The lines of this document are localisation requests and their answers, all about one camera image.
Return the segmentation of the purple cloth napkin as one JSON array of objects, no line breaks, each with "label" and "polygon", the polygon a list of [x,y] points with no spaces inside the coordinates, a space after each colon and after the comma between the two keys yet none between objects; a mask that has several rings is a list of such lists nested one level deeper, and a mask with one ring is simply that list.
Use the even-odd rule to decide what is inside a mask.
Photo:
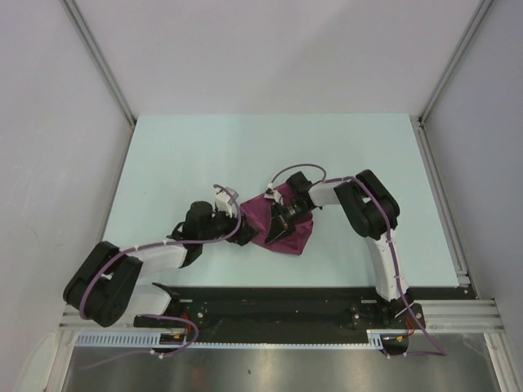
[{"label": "purple cloth napkin", "polygon": [[308,212],[295,221],[294,231],[273,243],[267,244],[266,237],[270,232],[272,223],[271,206],[273,201],[259,194],[240,205],[242,213],[248,223],[257,231],[251,243],[271,252],[300,256],[312,235],[314,221],[311,212]]}]

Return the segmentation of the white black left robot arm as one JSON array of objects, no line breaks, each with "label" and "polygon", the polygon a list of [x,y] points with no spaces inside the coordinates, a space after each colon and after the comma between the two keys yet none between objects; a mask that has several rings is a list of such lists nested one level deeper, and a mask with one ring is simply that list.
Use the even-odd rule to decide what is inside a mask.
[{"label": "white black left robot arm", "polygon": [[[141,246],[141,250],[157,247],[179,247],[181,266],[194,262],[205,243],[226,240],[243,246],[257,236],[257,231],[242,213],[225,212],[217,205],[198,201],[191,204],[186,218],[167,236],[166,243]],[[95,245],[86,260],[66,285],[63,299],[80,311],[84,319],[109,327],[121,318],[132,298],[143,261],[132,248],[122,251],[108,241]]]}]

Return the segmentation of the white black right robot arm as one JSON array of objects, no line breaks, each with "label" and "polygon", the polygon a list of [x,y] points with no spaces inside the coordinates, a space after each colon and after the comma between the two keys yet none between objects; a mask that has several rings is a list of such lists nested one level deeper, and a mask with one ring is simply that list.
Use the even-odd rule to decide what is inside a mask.
[{"label": "white black right robot arm", "polygon": [[400,206],[373,171],[365,169],[355,176],[321,180],[313,183],[298,171],[286,185],[294,197],[288,202],[277,197],[270,206],[270,225],[265,244],[271,245],[296,230],[296,223],[316,208],[339,205],[351,228],[364,238],[375,275],[379,295],[378,321],[385,327],[397,327],[406,318],[412,304],[409,285],[401,275],[395,248],[395,230]]}]

